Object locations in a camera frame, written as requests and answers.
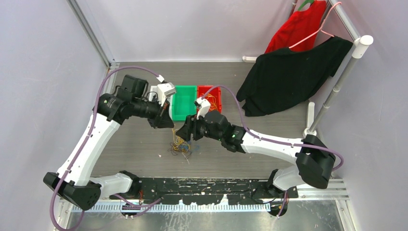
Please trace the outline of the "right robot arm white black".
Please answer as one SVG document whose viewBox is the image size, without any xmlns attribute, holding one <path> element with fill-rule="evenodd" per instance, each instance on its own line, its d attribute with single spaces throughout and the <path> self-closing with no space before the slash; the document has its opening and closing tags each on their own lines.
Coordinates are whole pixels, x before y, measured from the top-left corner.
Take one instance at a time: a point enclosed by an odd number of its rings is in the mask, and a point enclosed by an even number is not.
<svg viewBox="0 0 408 231">
<path fill-rule="evenodd" d="M 217 140 L 230 152 L 263 154 L 289 162 L 292 166 L 275 169 L 266 183 L 268 194 L 278 198 L 286 190 L 307 184 L 326 189 L 336 157 L 314 135 L 289 139 L 258 133 L 230 123 L 218 111 L 205 116 L 189 115 L 176 135 L 185 141 L 203 137 Z"/>
</svg>

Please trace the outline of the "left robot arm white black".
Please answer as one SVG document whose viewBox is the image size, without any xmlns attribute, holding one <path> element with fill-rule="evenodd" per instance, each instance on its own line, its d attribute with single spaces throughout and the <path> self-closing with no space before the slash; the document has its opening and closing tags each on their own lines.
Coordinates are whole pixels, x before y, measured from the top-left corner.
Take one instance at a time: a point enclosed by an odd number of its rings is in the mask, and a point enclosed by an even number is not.
<svg viewBox="0 0 408 231">
<path fill-rule="evenodd" d="M 101 95 L 77 146 L 56 173 L 46 173 L 44 183 L 82 210 L 91 209 L 105 197 L 139 196 L 141 182 L 135 174 L 123 170 L 111 176 L 92 177 L 91 173 L 108 141 L 130 117 L 146 118 L 152 128 L 174 127 L 169 98 L 176 88 L 162 76 L 158 79 L 160 84 L 148 91 L 147 80 L 126 75 L 113 94 Z"/>
</svg>

